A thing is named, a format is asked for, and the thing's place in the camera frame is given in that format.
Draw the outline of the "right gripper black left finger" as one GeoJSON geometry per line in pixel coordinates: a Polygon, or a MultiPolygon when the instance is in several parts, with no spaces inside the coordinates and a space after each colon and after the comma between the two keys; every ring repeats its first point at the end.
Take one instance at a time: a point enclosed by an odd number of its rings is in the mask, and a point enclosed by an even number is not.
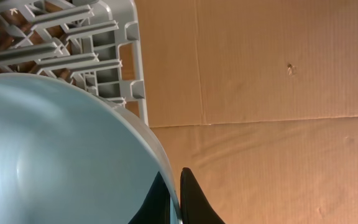
{"type": "Polygon", "coordinates": [[[170,224],[170,194],[159,172],[129,224],[170,224]]]}

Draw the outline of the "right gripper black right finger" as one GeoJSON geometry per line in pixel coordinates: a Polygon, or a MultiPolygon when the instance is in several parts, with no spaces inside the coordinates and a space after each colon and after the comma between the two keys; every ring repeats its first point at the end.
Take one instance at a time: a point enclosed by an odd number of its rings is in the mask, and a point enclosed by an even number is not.
{"type": "Polygon", "coordinates": [[[188,167],[182,169],[180,177],[180,208],[183,224],[224,224],[188,167]]]}

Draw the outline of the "light blue rice bowl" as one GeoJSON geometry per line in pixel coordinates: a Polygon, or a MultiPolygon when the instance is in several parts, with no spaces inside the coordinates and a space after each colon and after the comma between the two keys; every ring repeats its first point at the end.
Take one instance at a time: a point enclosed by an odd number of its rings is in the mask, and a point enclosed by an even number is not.
{"type": "Polygon", "coordinates": [[[0,223],[129,223],[158,172],[181,223],[172,168],[144,121],[54,78],[0,74],[0,223]]]}

